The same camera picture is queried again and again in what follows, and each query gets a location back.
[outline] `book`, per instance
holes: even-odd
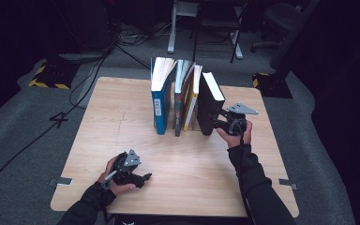
[[[197,120],[203,135],[212,134],[214,121],[218,119],[224,105],[225,97],[212,73],[203,73],[200,80],[198,95]]]
[[[195,104],[197,103],[198,94],[200,93],[200,78],[202,70],[203,66],[195,65],[192,76],[189,78],[190,81],[184,110],[183,130],[188,130],[191,117],[194,114]]]
[[[177,61],[157,57],[151,60],[151,95],[154,104],[154,126],[157,134],[163,135],[168,123],[171,108],[173,74]]]
[[[174,135],[180,136],[183,125],[183,110],[186,102],[186,94],[189,85],[190,74],[195,62],[179,59],[177,60],[177,71],[174,80]]]

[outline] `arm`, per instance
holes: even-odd
[[[240,146],[240,136],[230,136],[221,128],[218,135],[228,144],[229,158],[239,177],[243,198],[247,199],[251,215],[256,224],[295,224],[288,208],[271,186],[271,180],[264,174],[258,157],[251,153],[252,123],[247,121],[244,144]]]
[[[118,194],[136,187],[134,184],[118,186],[113,180],[110,181],[110,190],[105,190],[101,187],[101,183],[104,182],[104,178],[110,173],[115,160],[116,157],[113,157],[107,163],[105,172],[100,175],[94,185],[84,192],[81,199],[66,211],[58,224],[95,224],[98,218],[98,211],[110,205]]]

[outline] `black sleeve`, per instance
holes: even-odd
[[[271,186],[271,180],[264,174],[258,157],[251,153],[250,144],[241,149],[235,146],[228,149],[229,158],[240,177],[240,188],[247,198],[253,220],[260,224],[295,224],[288,208]]]
[[[105,190],[100,185],[96,182],[89,187],[57,224],[95,224],[103,204],[107,206],[116,198],[112,191]]]

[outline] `light wood surface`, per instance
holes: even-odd
[[[220,86],[226,102],[237,102],[259,111],[247,115],[253,123],[252,151],[259,156],[265,174],[294,217],[298,207],[260,92],[254,88]],[[107,161],[134,149],[142,164],[138,175],[152,173],[143,188],[119,195],[110,213],[245,217],[235,170],[226,143],[216,134],[173,129],[157,135],[154,129],[150,81],[100,78],[69,153],[62,177],[71,186],[57,187],[51,207],[66,211],[78,201],[105,170]]]

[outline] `hand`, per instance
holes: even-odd
[[[104,183],[104,178],[106,178],[106,176],[108,176],[108,174],[110,173],[110,169],[113,166],[113,163],[115,162],[115,160],[116,160],[116,157],[113,157],[110,161],[108,161],[105,172],[102,173],[101,176],[97,180],[99,183]],[[134,184],[118,186],[115,184],[115,182],[113,180],[110,181],[110,184],[111,184],[110,190],[115,195],[132,190],[136,187]]]
[[[247,130],[245,130],[245,132],[244,132],[244,143],[245,144],[250,144],[251,141],[252,141],[252,138],[251,138],[251,136],[252,136],[252,126],[253,126],[252,123],[247,120]],[[226,141],[229,148],[238,146],[240,144],[240,140],[241,140],[240,135],[238,135],[238,136],[229,135],[222,128],[217,128],[216,131],[217,131],[218,135],[224,141]]]

